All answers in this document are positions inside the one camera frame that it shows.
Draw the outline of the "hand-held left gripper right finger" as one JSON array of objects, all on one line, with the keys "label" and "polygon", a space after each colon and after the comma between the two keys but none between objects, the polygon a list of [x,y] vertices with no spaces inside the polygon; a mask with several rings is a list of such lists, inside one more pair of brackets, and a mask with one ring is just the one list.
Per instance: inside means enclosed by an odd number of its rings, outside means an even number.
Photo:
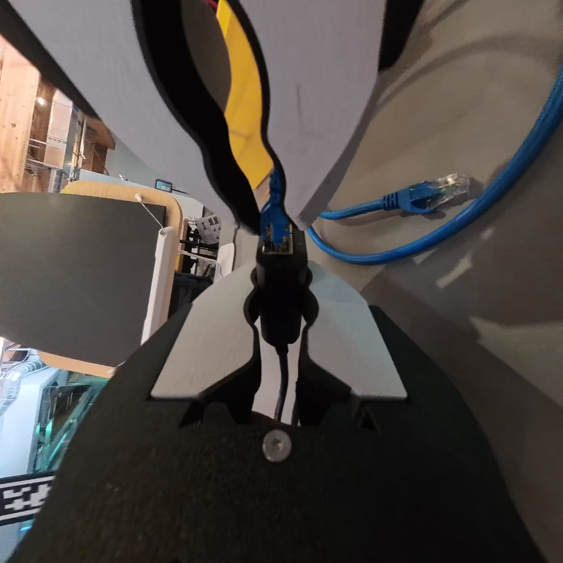
[{"label": "hand-held left gripper right finger", "polygon": [[356,416],[371,401],[405,401],[407,391],[365,299],[318,264],[308,265],[298,361],[298,418],[319,425],[331,407]]}]

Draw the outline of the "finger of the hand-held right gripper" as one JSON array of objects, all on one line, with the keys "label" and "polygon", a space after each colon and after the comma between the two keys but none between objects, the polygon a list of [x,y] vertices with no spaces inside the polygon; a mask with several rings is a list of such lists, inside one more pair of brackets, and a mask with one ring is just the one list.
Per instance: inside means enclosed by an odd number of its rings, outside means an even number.
[{"label": "finger of the hand-held right gripper", "polygon": [[204,2],[8,1],[7,38],[145,165],[222,219],[258,234],[260,213],[184,16]]},{"label": "finger of the hand-held right gripper", "polygon": [[385,1],[240,1],[257,41],[262,137],[306,230],[339,187],[375,101]]}]

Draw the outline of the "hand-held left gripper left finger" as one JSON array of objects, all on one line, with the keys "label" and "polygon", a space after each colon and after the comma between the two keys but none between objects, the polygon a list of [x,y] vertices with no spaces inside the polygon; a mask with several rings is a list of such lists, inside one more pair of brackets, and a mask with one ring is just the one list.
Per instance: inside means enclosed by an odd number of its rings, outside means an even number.
[{"label": "hand-held left gripper left finger", "polygon": [[236,423],[249,421],[261,384],[255,278],[255,266],[242,266],[194,299],[152,398],[222,403]]}]

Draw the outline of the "yellow plastic bin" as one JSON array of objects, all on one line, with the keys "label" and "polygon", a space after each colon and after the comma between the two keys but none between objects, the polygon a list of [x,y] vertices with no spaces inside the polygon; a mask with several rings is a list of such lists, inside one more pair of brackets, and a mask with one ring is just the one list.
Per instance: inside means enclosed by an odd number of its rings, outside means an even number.
[{"label": "yellow plastic bin", "polygon": [[231,87],[224,111],[230,147],[252,190],[270,174],[272,159],[262,142],[262,89],[255,56],[228,1],[218,1],[216,17],[228,49]]}]

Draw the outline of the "black ethernet port adapter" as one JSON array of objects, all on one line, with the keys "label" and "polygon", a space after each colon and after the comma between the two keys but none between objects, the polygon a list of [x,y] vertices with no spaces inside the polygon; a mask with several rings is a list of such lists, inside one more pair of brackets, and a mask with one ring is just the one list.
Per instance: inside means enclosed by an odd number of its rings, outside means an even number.
[{"label": "black ethernet port adapter", "polygon": [[268,251],[264,242],[256,252],[256,283],[261,334],[279,355],[288,352],[301,332],[308,259],[305,233],[292,229],[288,253]]}]

